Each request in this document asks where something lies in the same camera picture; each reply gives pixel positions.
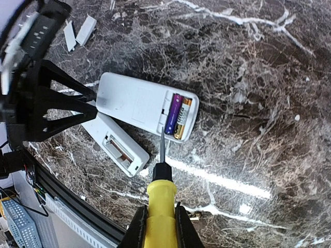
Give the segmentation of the white slim remote control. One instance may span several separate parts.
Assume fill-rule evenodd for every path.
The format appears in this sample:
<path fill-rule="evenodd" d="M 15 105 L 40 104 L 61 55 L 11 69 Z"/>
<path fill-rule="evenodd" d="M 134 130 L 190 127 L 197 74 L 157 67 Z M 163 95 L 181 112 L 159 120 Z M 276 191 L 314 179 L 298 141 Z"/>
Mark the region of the white slim remote control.
<path fill-rule="evenodd" d="M 82 126 L 126 176 L 134 177 L 147 164 L 149 154 L 110 116 L 98 112 Z"/>

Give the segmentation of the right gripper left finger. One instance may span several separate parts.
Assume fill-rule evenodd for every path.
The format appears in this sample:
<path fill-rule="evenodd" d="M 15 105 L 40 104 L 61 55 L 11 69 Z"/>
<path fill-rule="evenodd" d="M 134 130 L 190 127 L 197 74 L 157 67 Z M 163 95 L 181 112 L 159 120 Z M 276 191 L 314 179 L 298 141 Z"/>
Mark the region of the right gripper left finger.
<path fill-rule="evenodd" d="M 127 229 L 120 247 L 124 248 L 142 248 L 144 245 L 146 227 L 147 227 L 148 208 L 139 207 Z"/>

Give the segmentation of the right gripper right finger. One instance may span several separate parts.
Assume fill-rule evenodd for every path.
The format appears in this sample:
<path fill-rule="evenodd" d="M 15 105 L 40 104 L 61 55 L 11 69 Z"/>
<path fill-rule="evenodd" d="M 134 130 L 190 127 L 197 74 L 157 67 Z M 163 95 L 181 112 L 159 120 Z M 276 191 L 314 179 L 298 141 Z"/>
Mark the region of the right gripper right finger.
<path fill-rule="evenodd" d="M 175 207 L 177 246 L 180 248 L 205 248 L 189 219 L 187 211 L 177 203 Z"/>

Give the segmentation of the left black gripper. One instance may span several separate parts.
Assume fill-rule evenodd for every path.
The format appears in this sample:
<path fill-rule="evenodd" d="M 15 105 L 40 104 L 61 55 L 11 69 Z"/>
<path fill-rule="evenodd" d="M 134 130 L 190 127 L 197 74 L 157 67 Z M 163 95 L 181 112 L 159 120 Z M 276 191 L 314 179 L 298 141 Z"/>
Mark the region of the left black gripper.
<path fill-rule="evenodd" d="M 96 118 L 97 109 L 89 104 L 96 93 L 49 60 L 38 60 L 9 73 L 9 92 L 1 96 L 1 120 L 12 150 L 22 149 L 23 142 L 42 142 L 75 125 Z M 56 81 L 78 95 L 69 96 L 50 89 Z M 75 112 L 58 119 L 47 119 L 48 110 Z"/>

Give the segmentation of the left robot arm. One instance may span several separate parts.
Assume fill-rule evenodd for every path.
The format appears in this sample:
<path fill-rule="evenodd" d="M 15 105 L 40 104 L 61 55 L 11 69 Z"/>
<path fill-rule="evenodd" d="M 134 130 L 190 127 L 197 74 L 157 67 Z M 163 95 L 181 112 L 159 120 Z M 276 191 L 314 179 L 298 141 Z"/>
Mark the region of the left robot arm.
<path fill-rule="evenodd" d="M 90 104 L 97 94 L 49 60 L 13 73 L 7 95 L 1 95 L 1 121 L 11 152 L 1 153 L 1 178 L 31 161 L 23 142 L 43 142 L 75 125 L 96 118 Z"/>

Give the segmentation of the grey remote battery cover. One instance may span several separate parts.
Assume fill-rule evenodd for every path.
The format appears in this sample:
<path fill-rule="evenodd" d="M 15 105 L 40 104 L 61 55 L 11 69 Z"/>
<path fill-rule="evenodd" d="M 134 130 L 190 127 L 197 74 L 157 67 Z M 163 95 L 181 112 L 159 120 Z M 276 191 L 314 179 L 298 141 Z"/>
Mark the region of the grey remote battery cover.
<path fill-rule="evenodd" d="M 82 26 L 76 36 L 76 42 L 80 46 L 85 46 L 89 37 L 91 36 L 92 32 L 94 31 L 96 24 L 97 24 L 96 19 L 94 19 L 91 16 L 86 17 L 84 23 L 82 24 Z"/>

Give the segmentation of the white battery cover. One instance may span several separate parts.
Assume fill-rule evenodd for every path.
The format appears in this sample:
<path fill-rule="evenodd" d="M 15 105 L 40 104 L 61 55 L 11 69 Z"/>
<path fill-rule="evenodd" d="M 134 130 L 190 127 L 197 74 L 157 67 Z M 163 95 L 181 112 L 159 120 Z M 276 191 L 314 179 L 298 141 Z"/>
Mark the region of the white battery cover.
<path fill-rule="evenodd" d="M 72 21 L 70 21 L 66 24 L 66 26 L 63 29 L 63 32 L 64 32 L 64 36 L 65 36 L 67 50 L 68 50 L 68 52 L 71 52 L 74 50 L 74 48 L 77 44 L 76 38 L 74 35 Z"/>

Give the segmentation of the yellow handled screwdriver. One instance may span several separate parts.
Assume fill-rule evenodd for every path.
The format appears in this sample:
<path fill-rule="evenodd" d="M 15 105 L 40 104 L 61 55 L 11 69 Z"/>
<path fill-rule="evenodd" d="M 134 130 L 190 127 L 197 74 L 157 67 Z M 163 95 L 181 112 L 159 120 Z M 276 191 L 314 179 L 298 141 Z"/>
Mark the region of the yellow handled screwdriver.
<path fill-rule="evenodd" d="M 148 216 L 144 247 L 177 247 L 174 198 L 177 188 L 172 168 L 165 159 L 165 137 L 161 131 L 160 161 L 154 166 L 152 182 L 147 187 Z"/>

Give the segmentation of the grey remote control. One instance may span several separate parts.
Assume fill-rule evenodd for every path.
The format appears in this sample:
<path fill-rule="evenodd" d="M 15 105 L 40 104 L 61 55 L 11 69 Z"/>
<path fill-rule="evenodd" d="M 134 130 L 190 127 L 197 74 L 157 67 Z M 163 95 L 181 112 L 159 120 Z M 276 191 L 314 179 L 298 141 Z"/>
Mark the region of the grey remote control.
<path fill-rule="evenodd" d="M 198 114 L 200 101 L 192 92 L 106 72 L 99 81 L 96 107 L 103 114 L 161 136 L 174 94 L 192 99 L 182 139 L 164 134 L 167 140 L 181 144 L 188 141 Z"/>

